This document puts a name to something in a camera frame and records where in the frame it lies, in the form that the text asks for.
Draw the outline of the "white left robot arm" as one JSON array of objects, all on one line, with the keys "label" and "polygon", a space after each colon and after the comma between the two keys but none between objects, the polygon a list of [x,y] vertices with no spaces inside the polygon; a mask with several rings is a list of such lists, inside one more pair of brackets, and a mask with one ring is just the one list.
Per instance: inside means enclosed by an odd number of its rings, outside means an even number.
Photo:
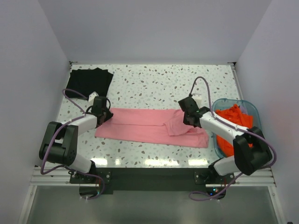
[{"label": "white left robot arm", "polygon": [[65,123],[50,122],[39,150],[41,174],[65,167],[79,173],[86,183],[94,182],[97,177],[95,163],[77,152],[78,137],[111,119],[113,114],[110,106],[108,98],[96,96],[93,104],[83,111],[83,115]]}]

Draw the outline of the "pink t-shirt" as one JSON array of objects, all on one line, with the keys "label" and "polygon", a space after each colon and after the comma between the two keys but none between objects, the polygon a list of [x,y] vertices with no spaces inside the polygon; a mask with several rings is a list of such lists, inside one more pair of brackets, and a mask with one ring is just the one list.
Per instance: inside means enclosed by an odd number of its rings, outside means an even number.
[{"label": "pink t-shirt", "polygon": [[95,137],[153,144],[207,148],[202,128],[185,125],[184,112],[176,109],[113,108],[113,117],[96,129]]}]

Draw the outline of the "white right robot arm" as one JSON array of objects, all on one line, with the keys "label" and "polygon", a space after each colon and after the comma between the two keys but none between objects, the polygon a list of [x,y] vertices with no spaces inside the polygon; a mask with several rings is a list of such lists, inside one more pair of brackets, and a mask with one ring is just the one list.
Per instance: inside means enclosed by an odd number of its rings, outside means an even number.
[{"label": "white right robot arm", "polygon": [[208,178],[211,182],[219,183],[225,175],[234,172],[251,175],[276,162],[277,155],[263,132],[256,126],[249,128],[242,125],[246,118],[253,119],[237,104],[213,111],[207,107],[199,108],[192,96],[178,103],[184,112],[184,124],[209,130],[233,147],[232,156],[219,159],[210,166]]}]

